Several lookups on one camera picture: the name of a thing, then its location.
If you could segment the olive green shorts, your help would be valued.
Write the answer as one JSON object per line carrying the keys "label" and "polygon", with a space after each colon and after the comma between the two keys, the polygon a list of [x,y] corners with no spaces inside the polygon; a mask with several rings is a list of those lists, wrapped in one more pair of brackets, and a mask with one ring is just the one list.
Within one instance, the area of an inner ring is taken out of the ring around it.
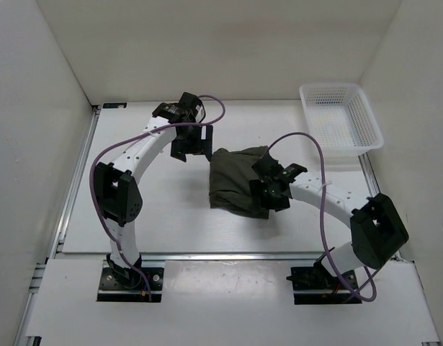
{"label": "olive green shorts", "polygon": [[252,169],[267,152],[266,146],[229,151],[219,148],[212,154],[209,176],[209,201],[212,209],[221,209],[247,218],[269,218],[268,210],[253,206],[249,182],[258,178]]}

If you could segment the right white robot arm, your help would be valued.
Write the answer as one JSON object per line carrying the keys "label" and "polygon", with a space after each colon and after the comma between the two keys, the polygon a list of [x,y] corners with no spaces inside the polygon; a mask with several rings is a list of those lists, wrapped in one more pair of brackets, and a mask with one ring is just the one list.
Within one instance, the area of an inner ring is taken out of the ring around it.
{"label": "right white robot arm", "polygon": [[381,269],[409,240],[393,201],[382,193],[360,197],[324,184],[305,167],[283,167],[269,154],[253,164],[257,178],[249,182],[256,209],[276,212],[288,209],[290,201],[307,203],[330,215],[350,230],[351,240],[323,254],[309,271],[302,272],[307,289],[330,288],[344,274],[359,267]]}

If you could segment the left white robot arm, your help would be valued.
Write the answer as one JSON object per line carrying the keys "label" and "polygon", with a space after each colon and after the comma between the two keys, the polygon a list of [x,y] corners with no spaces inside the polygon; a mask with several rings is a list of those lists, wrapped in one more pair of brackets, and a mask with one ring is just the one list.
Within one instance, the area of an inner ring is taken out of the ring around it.
{"label": "left white robot arm", "polygon": [[109,163],[95,158],[89,173],[92,201],[111,252],[107,264],[113,278],[127,289],[147,288],[142,259],[135,238],[135,219],[143,207],[139,181],[152,161],[170,148],[174,159],[212,157],[212,123],[202,97],[185,92],[178,102],[162,102],[136,137],[118,143],[122,153]]}

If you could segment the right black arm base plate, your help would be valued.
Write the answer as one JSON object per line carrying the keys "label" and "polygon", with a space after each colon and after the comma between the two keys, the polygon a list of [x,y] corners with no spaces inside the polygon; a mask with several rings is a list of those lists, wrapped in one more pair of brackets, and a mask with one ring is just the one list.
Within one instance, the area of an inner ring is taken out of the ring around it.
{"label": "right black arm base plate", "polygon": [[360,304],[337,277],[315,267],[291,267],[286,280],[292,283],[295,305]]}

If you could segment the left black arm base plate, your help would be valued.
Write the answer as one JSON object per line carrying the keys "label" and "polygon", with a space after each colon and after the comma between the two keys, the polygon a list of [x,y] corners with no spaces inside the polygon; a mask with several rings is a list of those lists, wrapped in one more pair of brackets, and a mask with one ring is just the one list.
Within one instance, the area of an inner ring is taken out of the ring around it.
{"label": "left black arm base plate", "polygon": [[144,274],[148,278],[151,287],[151,298],[147,293],[147,286],[141,277],[137,283],[117,281],[113,270],[107,265],[102,268],[97,290],[98,302],[127,302],[127,303],[160,303],[164,285],[163,267],[145,267]]}

